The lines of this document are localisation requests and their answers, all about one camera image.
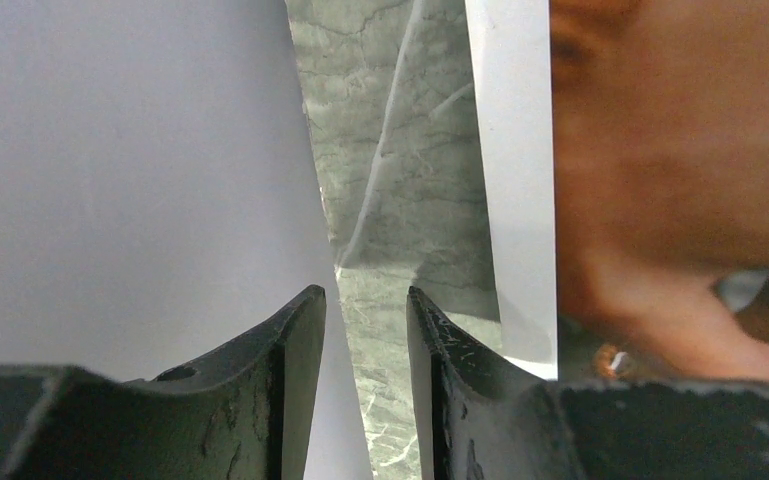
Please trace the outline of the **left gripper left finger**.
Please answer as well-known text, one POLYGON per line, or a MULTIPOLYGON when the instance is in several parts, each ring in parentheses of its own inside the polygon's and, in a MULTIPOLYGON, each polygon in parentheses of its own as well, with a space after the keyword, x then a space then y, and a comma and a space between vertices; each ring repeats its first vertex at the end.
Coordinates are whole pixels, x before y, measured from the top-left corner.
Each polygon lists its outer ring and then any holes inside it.
POLYGON ((300 479, 325 320, 311 285, 153 380, 0 365, 0 479, 300 479))

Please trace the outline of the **printed photo poster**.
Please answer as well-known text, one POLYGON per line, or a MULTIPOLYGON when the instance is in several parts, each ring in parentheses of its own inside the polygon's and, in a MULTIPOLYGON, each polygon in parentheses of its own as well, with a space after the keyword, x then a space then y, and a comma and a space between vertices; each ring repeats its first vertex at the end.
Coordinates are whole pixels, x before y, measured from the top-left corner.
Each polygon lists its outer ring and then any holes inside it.
POLYGON ((601 370, 769 382, 769 1, 548 10, 560 312, 601 370))

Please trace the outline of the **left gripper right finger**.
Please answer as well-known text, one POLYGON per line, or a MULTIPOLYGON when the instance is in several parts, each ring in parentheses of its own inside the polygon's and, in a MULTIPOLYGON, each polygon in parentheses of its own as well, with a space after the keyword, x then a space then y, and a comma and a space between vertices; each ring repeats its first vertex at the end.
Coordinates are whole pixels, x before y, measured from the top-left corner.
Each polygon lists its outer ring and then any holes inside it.
POLYGON ((406 320, 425 479, 769 479, 769 384, 546 381, 419 288, 406 320))

